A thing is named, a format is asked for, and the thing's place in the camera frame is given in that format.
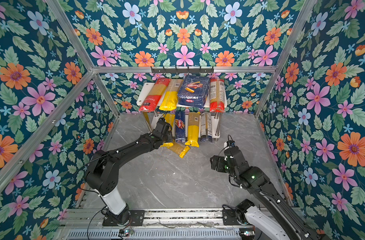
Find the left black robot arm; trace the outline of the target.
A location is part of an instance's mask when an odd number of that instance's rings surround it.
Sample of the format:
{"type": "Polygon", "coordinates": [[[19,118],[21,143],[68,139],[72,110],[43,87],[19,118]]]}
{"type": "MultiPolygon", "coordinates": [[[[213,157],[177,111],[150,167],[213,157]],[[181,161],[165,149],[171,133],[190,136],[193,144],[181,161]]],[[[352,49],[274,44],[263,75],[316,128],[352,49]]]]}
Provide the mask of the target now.
{"type": "Polygon", "coordinates": [[[140,135],[138,139],[123,147],[110,151],[99,150],[94,153],[85,172],[84,180],[105,204],[102,209],[105,217],[104,226],[110,224],[124,226],[130,221],[130,208],[120,194],[119,173],[121,168],[130,161],[172,141],[171,124],[166,122],[165,118],[160,118],[150,133],[140,135]]]}

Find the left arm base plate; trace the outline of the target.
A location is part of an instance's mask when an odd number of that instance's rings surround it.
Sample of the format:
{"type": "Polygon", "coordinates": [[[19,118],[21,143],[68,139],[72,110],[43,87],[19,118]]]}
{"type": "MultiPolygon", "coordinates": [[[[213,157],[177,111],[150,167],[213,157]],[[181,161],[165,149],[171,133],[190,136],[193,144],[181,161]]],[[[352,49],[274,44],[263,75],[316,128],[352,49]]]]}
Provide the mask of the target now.
{"type": "Polygon", "coordinates": [[[129,225],[139,227],[143,225],[145,217],[144,210],[124,210],[119,215],[114,215],[107,209],[103,209],[102,214],[104,215],[104,227],[126,227],[129,225]]]}

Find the red spaghetti bag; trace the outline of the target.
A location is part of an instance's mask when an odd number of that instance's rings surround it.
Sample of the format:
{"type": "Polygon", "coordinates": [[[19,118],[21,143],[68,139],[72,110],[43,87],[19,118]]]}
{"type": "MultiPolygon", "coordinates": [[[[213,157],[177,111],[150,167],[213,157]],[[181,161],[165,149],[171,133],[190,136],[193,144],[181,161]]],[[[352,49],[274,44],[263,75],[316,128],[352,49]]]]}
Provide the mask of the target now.
{"type": "Polygon", "coordinates": [[[147,113],[155,111],[170,82],[171,79],[159,78],[145,97],[139,108],[139,111],[147,113]]]}

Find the red-edged spaghetti bag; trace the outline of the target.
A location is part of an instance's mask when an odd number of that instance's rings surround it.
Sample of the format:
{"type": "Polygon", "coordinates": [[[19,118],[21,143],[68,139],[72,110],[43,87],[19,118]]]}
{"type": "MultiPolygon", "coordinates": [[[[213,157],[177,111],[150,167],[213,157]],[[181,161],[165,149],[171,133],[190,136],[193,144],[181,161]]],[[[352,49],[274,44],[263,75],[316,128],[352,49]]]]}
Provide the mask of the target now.
{"type": "Polygon", "coordinates": [[[209,110],[212,113],[225,112],[225,86],[224,80],[211,79],[209,92],[209,110]]]}

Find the blue Barilla pasta bag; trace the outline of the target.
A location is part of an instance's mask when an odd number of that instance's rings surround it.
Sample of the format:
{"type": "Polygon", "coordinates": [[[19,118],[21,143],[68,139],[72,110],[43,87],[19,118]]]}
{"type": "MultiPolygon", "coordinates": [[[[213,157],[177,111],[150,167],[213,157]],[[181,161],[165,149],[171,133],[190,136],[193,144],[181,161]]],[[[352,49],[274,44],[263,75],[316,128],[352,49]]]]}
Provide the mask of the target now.
{"type": "Polygon", "coordinates": [[[186,75],[178,91],[178,104],[203,108],[209,94],[209,77],[186,75]]]}

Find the blue Barilla spaghetti box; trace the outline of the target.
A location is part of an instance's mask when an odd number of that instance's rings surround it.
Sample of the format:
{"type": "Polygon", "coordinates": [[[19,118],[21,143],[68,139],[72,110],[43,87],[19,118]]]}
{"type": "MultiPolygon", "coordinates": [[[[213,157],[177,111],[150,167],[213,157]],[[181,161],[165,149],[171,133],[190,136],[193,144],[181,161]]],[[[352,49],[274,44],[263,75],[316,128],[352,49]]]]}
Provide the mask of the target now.
{"type": "Polygon", "coordinates": [[[175,138],[177,143],[185,143],[185,113],[182,111],[176,112],[175,138]]]}

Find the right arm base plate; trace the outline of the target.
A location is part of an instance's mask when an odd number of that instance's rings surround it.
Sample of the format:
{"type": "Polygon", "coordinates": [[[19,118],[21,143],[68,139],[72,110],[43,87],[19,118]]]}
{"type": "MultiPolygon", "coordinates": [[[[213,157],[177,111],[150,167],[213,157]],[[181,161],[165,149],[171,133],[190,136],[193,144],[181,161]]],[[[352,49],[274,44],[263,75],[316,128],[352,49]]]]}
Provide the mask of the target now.
{"type": "Polygon", "coordinates": [[[246,214],[252,212],[252,207],[256,207],[253,202],[246,201],[241,202],[235,207],[229,205],[222,205],[222,221],[225,226],[235,226],[239,224],[241,226],[249,225],[246,214]]]}

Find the yellow spaghetti bag long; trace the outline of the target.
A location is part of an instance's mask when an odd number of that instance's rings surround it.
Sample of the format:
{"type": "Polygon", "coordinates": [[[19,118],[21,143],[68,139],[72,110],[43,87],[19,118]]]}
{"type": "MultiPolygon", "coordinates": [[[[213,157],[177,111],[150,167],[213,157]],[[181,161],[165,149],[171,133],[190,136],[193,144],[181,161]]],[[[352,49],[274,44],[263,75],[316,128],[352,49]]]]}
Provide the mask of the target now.
{"type": "Polygon", "coordinates": [[[199,148],[200,113],[189,113],[187,125],[187,139],[185,145],[199,148]]]}

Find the clear spaghetti bag label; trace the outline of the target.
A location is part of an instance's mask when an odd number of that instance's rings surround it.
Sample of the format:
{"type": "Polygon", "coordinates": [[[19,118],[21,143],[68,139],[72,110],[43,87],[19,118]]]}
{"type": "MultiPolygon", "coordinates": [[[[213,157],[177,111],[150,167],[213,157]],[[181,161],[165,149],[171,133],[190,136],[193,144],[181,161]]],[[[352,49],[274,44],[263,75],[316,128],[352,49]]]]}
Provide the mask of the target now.
{"type": "Polygon", "coordinates": [[[202,113],[200,116],[200,141],[212,143],[212,122],[210,113],[202,113]]]}

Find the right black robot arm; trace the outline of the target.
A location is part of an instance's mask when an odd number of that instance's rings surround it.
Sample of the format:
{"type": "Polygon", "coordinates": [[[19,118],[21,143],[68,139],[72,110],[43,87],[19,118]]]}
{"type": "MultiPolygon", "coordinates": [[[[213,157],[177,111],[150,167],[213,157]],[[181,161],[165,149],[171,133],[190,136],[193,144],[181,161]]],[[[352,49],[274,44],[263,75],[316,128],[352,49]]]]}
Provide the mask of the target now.
{"type": "Polygon", "coordinates": [[[258,167],[250,166],[233,140],[221,150],[223,156],[210,158],[211,169],[227,173],[229,183],[248,191],[270,212],[266,216],[254,203],[245,200],[234,209],[241,224],[252,224],[272,240],[326,240],[295,212],[276,190],[269,177],[258,167]]]}

